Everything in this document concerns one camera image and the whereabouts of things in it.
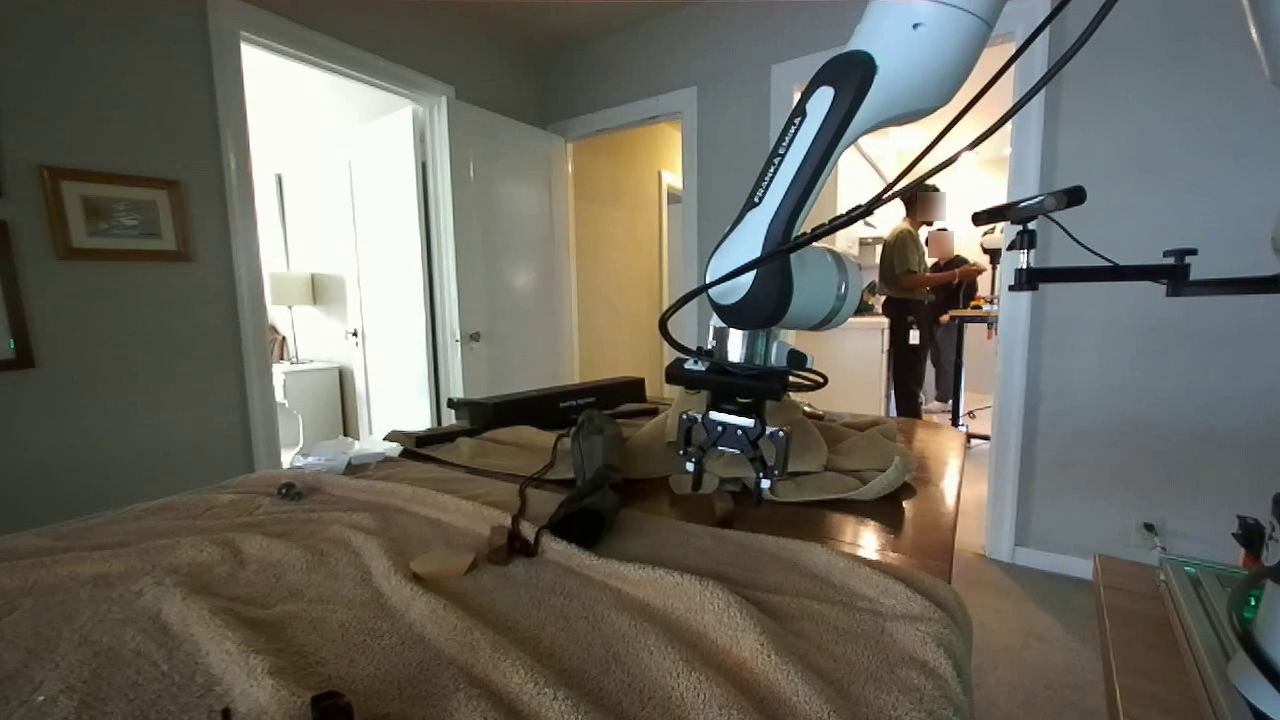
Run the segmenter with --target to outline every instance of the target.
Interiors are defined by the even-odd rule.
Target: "white cabinet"
[[[794,331],[793,342],[807,351],[807,364],[826,370],[824,390],[794,394],[818,410],[883,417],[888,405],[888,318],[850,316],[830,331]]]
[[[284,405],[280,442],[295,449],[343,434],[343,381],[334,364],[277,364],[273,381],[277,405]]]

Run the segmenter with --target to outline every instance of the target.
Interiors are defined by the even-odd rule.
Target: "white door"
[[[417,110],[402,105],[353,140],[355,309],[353,342],[362,348],[358,426],[433,426],[433,284],[422,234],[422,179]]]
[[[568,149],[560,137],[447,105],[456,329],[465,394],[572,381]]]

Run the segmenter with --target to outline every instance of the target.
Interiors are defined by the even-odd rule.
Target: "bed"
[[[972,714],[924,572],[657,512],[509,561],[512,504],[397,461],[7,537],[0,714]]]

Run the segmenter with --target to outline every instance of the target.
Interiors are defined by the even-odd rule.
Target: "door frame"
[[[622,132],[622,127],[641,127],[641,125],[678,125],[678,232],[677,232],[677,248],[662,248],[662,305],[677,301],[678,289],[692,289],[698,278],[698,250],[695,250],[695,88],[677,88],[677,90],[658,90],[658,96],[642,96],[633,105],[610,105],[586,116],[572,116],[551,125],[551,132],[560,132],[568,143],[586,140],[586,137],[605,137],[605,132]],[[572,364],[579,376],[579,323],[576,323],[576,284],[572,284]],[[695,316],[683,313],[671,318],[671,331],[683,338],[695,338]]]
[[[1023,38],[1044,15],[1053,0],[1013,0],[1004,3],[993,38]],[[830,51],[794,57],[771,69],[771,132],[780,132],[793,88],[803,83]],[[1013,90],[1018,96],[1046,69],[1046,38],[1028,49],[1028,57],[1013,70]],[[1013,165],[1008,193],[1032,196],[1044,186],[1044,96],[1032,99],[1013,121]],[[1001,264],[1001,289],[1013,284],[1013,258]],[[985,553],[1004,564],[1046,566],[1064,577],[1078,577],[1067,554],[1046,554],[1018,547],[1018,477],[1023,477],[1023,442],[1008,426],[1028,426],[1028,386],[1032,386],[1032,316],[1035,290],[1001,290],[1001,331],[994,331],[994,406],[993,406],[993,477],[987,477],[987,532]]]
[[[232,244],[236,318],[239,318],[249,449],[250,449],[250,468],[280,468],[273,354],[262,342],[268,305],[261,284],[262,264],[261,264],[256,203],[250,203],[249,105],[243,105],[243,64],[239,64],[243,38],[273,49],[280,57],[295,57],[305,64],[327,69],[334,74],[353,74],[378,90],[402,96],[417,106],[421,149],[422,149],[421,155],[433,155],[426,168],[421,168],[426,186],[422,232],[433,250],[433,301],[442,313],[450,305],[447,295],[439,295],[442,289],[436,278],[447,276],[439,269],[450,269],[450,217],[447,217],[450,88],[433,74],[407,70],[383,57],[318,37],[284,15],[261,11],[243,0],[207,0],[207,51],[212,51],[214,121],[218,121],[218,165],[225,165],[225,193],[229,193],[229,244]],[[433,351],[436,351],[436,370],[447,381],[456,361],[439,342]]]

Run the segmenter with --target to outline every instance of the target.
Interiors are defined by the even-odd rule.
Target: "white robotic arm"
[[[706,278],[783,248],[836,155],[865,132],[935,110],[985,51],[1004,0],[869,0],[849,51],[830,57],[794,99],[767,165]],[[830,329],[854,309],[854,270],[840,250],[803,248],[721,289],[727,329]]]

